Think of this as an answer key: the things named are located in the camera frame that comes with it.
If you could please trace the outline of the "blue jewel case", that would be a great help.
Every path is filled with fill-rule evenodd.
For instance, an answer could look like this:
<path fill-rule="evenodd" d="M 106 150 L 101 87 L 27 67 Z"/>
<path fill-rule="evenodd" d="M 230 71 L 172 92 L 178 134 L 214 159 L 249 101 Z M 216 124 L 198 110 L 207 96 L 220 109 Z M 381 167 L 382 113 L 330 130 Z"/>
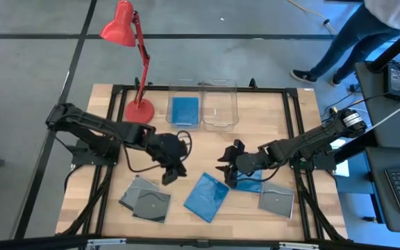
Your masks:
<path fill-rule="evenodd" d="M 205 222 L 211 223 L 229 190 L 227 185 L 204 172 L 183 205 Z"/>
<path fill-rule="evenodd" d="M 177 126 L 194 126 L 199 123 L 199 98 L 174 97 L 170 122 Z"/>
<path fill-rule="evenodd" d="M 251 176 L 247 176 L 240 172 L 237 173 L 237 185 L 236 190 L 244 192 L 256 192 L 261 193 L 262 183 L 258 180 L 262 179 L 262 171 L 257 170 Z"/>

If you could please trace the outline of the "black rig crossbar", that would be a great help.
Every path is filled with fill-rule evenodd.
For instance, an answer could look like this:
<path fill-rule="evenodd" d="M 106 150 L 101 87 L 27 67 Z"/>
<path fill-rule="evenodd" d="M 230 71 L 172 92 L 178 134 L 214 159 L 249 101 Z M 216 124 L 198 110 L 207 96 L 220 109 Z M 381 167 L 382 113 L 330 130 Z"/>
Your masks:
<path fill-rule="evenodd" d="M 175 238 L 145 237 L 102 237 L 98 234 L 55 235 L 15 240 L 0 240 L 0 250 L 66 250 L 79 247 L 101 247 L 104 245 L 155 244 L 189 246 L 199 249 L 210 247 L 270 247 L 276 250 L 400 250 L 399 247 L 385 247 L 360 244 L 351 240 L 194 240 Z"/>

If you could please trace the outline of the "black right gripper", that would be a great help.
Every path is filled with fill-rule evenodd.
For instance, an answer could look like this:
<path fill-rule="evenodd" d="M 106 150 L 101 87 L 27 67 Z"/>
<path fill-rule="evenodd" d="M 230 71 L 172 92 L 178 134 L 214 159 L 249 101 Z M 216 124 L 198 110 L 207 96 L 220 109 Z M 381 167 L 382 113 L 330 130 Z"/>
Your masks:
<path fill-rule="evenodd" d="M 236 139 L 233 144 L 225 148 L 224 155 L 217 159 L 218 162 L 234 163 L 235 168 L 231 165 L 217 166 L 215 169 L 224 173 L 224 182 L 230 188 L 234 189 L 238 184 L 238 171 L 242 174 L 250 174 L 256 170 L 268 169 L 269 162 L 261 152 L 244 153 L 244 143 Z"/>

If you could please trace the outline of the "black power adapter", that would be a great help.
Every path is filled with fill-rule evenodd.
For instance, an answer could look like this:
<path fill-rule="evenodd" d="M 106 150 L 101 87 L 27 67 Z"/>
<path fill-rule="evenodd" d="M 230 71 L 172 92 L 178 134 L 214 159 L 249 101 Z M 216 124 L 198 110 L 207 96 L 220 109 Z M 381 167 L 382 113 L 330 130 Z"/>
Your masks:
<path fill-rule="evenodd" d="M 389 63 L 383 72 L 384 96 L 400 101 L 400 65 Z"/>

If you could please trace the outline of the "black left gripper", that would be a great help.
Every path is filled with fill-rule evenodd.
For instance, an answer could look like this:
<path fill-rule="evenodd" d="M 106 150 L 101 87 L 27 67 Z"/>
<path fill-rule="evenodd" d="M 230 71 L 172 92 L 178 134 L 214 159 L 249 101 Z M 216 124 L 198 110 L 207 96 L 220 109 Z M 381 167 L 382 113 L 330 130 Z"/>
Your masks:
<path fill-rule="evenodd" d="M 187 144 L 177 135 L 171 133 L 153 134 L 147 143 L 147 153 L 153 161 L 160 163 L 166 169 L 162 175 L 162 184 L 169 185 L 179 176 L 187 176 L 187 170 L 182 159 L 188 155 Z"/>

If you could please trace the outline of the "black diagonal pole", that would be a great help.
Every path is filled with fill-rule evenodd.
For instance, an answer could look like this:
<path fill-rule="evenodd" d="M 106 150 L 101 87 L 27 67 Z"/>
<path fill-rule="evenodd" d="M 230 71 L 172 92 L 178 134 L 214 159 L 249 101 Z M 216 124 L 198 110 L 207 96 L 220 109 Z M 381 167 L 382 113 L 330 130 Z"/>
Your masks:
<path fill-rule="evenodd" d="M 400 38 L 386 49 L 376 60 L 369 63 L 367 68 L 371 72 L 381 71 L 393 58 L 400 53 Z"/>
<path fill-rule="evenodd" d="M 335 153 L 334 158 L 337 164 L 349 159 L 350 157 L 357 155 L 365 150 L 366 147 L 377 147 L 378 143 L 376 141 L 376 136 L 373 131 L 368 131 L 351 140 L 350 142 L 344 144 Z"/>

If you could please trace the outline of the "clear plastic bin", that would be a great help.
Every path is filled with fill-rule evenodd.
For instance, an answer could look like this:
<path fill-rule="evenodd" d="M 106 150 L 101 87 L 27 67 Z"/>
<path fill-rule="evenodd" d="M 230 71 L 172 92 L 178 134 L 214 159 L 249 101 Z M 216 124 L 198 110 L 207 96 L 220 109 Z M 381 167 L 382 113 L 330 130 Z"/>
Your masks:
<path fill-rule="evenodd" d="M 202 121 L 207 131 L 230 132 L 239 122 L 237 88 L 231 79 L 202 83 Z"/>
<path fill-rule="evenodd" d="M 183 79 L 179 82 L 169 86 L 169 94 L 167 100 L 167 113 L 166 122 L 168 122 L 173 129 L 177 130 L 195 130 L 198 129 L 202 121 L 202 85 L 195 81 Z M 174 97 L 198 97 L 199 98 L 199 123 L 194 126 L 177 126 L 170 122 L 172 99 Z"/>

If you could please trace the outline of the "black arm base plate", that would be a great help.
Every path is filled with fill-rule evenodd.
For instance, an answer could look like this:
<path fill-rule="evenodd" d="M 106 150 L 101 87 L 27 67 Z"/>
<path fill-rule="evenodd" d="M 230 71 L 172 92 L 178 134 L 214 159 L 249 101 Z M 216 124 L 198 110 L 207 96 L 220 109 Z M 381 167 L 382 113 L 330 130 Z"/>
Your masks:
<path fill-rule="evenodd" d="M 119 158 L 120 145 L 112 141 L 106 153 L 91 149 L 89 144 L 77 140 L 74 146 L 68 145 L 72 154 L 73 165 L 116 165 Z"/>
<path fill-rule="evenodd" d="M 291 168 L 299 170 L 335 170 L 335 151 L 330 145 L 317 150 L 311 157 L 294 155 L 290 161 Z"/>

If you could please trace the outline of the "person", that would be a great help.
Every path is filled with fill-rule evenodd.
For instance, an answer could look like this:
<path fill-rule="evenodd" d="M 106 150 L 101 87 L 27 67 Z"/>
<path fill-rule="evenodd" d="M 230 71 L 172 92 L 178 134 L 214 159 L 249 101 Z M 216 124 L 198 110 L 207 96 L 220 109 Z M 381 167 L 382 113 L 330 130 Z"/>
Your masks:
<path fill-rule="evenodd" d="M 348 49 L 349 57 L 334 73 L 331 85 L 338 86 L 378 47 L 400 36 L 400 0 L 363 0 L 333 39 L 323 58 L 311 69 L 293 69 L 298 81 L 315 83 L 330 70 Z"/>

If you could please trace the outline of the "clear black jewel case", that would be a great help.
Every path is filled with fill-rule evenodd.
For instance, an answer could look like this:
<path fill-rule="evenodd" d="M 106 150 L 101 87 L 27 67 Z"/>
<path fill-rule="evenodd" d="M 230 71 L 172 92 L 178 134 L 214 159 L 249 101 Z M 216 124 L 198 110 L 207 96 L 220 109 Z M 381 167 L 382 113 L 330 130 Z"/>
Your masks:
<path fill-rule="evenodd" d="M 262 185 L 258 208 L 280 217 L 291 219 L 294 197 L 294 190 L 265 182 Z"/>
<path fill-rule="evenodd" d="M 119 203 L 129 210 L 133 210 L 138 200 L 138 195 L 141 189 L 159 191 L 160 188 L 149 179 L 140 175 L 136 175 L 129 184 L 123 196 L 119 199 Z"/>
<path fill-rule="evenodd" d="M 159 191 L 141 189 L 133 209 L 133 216 L 164 224 L 172 196 Z"/>

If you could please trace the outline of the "red desk lamp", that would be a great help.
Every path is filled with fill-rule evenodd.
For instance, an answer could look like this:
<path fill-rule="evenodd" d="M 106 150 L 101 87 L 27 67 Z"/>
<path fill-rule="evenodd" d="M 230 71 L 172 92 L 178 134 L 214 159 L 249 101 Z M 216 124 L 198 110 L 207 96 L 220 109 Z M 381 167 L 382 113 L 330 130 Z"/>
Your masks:
<path fill-rule="evenodd" d="M 129 0 L 119 0 L 115 14 L 101 30 L 100 37 L 124 47 L 137 47 L 142 58 L 142 78 L 134 100 L 125 107 L 125 118 L 130 122 L 148 123 L 154 116 L 153 104 L 144 98 L 151 57 L 144 45 L 140 14 Z"/>

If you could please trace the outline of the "white paper sheet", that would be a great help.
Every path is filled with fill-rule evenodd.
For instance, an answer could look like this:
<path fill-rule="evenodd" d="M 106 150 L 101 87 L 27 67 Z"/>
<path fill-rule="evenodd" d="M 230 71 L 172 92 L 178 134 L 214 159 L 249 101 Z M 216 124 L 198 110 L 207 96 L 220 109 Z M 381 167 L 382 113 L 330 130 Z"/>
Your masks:
<path fill-rule="evenodd" d="M 340 149 L 346 143 L 343 139 L 337 139 L 331 143 L 332 150 Z M 349 177 L 349 163 L 345 160 L 336 165 L 336 169 L 333 170 L 334 176 Z"/>

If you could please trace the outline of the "silver rod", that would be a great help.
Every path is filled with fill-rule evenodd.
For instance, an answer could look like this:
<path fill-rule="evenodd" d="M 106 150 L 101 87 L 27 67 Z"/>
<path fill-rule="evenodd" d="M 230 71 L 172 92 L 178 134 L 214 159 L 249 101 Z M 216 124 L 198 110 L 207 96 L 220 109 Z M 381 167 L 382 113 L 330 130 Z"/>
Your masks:
<path fill-rule="evenodd" d="M 380 122 L 378 122 L 377 124 L 373 125 L 369 131 L 374 130 L 377 126 L 380 126 L 382 123 L 384 123 L 385 121 L 387 121 L 389 118 L 393 117 L 395 114 L 400 112 L 400 108 L 398 108 L 397 110 L 395 110 L 394 112 L 390 113 L 387 117 L 383 118 Z"/>

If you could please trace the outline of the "black side desk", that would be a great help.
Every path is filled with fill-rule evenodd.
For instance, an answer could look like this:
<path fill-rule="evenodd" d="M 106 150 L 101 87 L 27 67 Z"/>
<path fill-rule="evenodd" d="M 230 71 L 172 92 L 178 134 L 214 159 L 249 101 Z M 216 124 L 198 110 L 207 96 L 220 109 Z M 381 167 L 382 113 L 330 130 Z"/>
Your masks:
<path fill-rule="evenodd" d="M 382 219 L 390 231 L 400 233 L 400 210 L 385 174 L 388 168 L 400 167 L 400 149 L 367 147 L 365 153 Z"/>
<path fill-rule="evenodd" d="M 361 86 L 365 105 L 373 125 L 400 108 L 400 103 L 386 98 L 384 94 L 383 73 L 368 70 L 367 63 L 356 64 L 356 74 Z M 384 147 L 400 147 L 400 112 L 373 130 L 376 140 Z"/>

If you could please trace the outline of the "black metal table frame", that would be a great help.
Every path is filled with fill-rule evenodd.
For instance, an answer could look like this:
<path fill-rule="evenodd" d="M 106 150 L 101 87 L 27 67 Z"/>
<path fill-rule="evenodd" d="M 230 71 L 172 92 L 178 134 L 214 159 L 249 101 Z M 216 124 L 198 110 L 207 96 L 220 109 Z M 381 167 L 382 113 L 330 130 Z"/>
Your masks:
<path fill-rule="evenodd" d="M 200 124 L 190 132 L 193 150 L 185 161 L 186 176 L 162 187 L 172 198 L 165 222 L 135 218 L 119 202 L 134 176 L 140 174 L 160 183 L 163 174 L 146 153 L 130 149 L 120 154 L 107 202 L 95 206 L 90 232 L 99 231 L 103 236 L 116 238 L 243 240 L 250 244 L 259 240 L 290 242 L 306 237 L 328 238 L 311 209 L 301 212 L 300 201 L 294 202 L 292 216 L 287 218 L 259 209 L 258 194 L 231 190 L 211 222 L 204 221 L 184 205 L 202 174 L 223 179 L 223 173 L 218 170 L 219 158 L 234 140 L 243 141 L 247 151 L 254 152 L 261 144 L 320 125 L 312 89 L 276 92 L 272 88 L 245 88 L 238 92 L 222 86 L 181 86 L 170 91 L 155 87 L 147 91 L 146 98 L 155 108 L 151 124 L 161 133 L 174 130 L 168 121 L 171 96 L 198 97 Z"/>

